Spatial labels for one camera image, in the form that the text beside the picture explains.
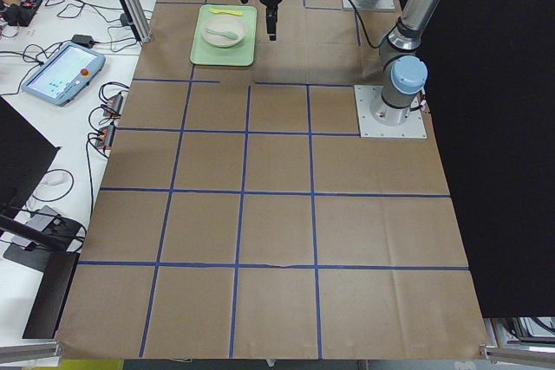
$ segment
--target yellow utensil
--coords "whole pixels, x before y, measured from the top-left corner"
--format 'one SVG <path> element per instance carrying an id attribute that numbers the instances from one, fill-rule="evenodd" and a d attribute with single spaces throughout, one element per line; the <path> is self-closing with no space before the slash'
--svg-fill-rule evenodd
<path id="1" fill-rule="evenodd" d="M 229 10 L 229 9 L 214 9 L 211 8 L 210 11 L 212 13 L 218 14 L 218 13 L 225 13 L 227 15 L 234 15 L 234 16 L 242 16 L 243 12 L 240 10 Z"/>

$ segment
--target computer monitor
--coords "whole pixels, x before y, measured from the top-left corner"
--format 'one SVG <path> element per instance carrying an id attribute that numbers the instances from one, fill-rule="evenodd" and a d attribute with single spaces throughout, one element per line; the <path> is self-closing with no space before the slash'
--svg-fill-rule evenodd
<path id="1" fill-rule="evenodd" d="M 40 232 L 13 218 L 48 171 L 58 149 L 1 97 L 0 132 L 0 237 L 9 232 L 33 242 L 27 247 L 12 243 L 3 257 L 44 270 L 49 254 L 65 251 L 71 240 Z"/>

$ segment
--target white mounting plate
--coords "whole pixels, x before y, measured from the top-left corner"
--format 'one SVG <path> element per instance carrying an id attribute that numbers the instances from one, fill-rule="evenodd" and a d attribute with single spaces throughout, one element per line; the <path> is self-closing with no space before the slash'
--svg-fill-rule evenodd
<path id="1" fill-rule="evenodd" d="M 365 3 L 360 3 L 358 0 L 352 0 L 356 8 L 359 10 L 370 10 L 372 12 L 395 12 L 395 4 L 393 0 L 378 0 L 374 7 L 369 7 Z M 348 0 L 343 0 L 343 8 L 353 10 Z"/>
<path id="2" fill-rule="evenodd" d="M 370 113 L 370 103 L 378 94 L 382 93 L 383 86 L 355 86 L 356 113 L 361 138 L 381 139 L 426 139 L 426 128 L 420 110 L 410 112 L 407 121 L 402 125 L 385 126 Z M 415 97 L 412 107 L 418 106 Z"/>

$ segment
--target black wall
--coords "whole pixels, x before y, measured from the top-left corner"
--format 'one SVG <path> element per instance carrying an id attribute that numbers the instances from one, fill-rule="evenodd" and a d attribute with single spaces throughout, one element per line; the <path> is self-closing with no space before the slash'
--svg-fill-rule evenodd
<path id="1" fill-rule="evenodd" d="M 418 56 L 484 316 L 555 316 L 555 0 L 442 0 Z"/>

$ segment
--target tablet device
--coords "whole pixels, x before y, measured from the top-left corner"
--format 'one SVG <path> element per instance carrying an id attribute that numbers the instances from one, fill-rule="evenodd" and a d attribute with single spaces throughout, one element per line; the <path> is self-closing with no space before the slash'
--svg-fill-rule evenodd
<path id="1" fill-rule="evenodd" d="M 63 106 L 90 83 L 105 61 L 103 54 L 66 42 L 22 85 L 22 90 Z"/>

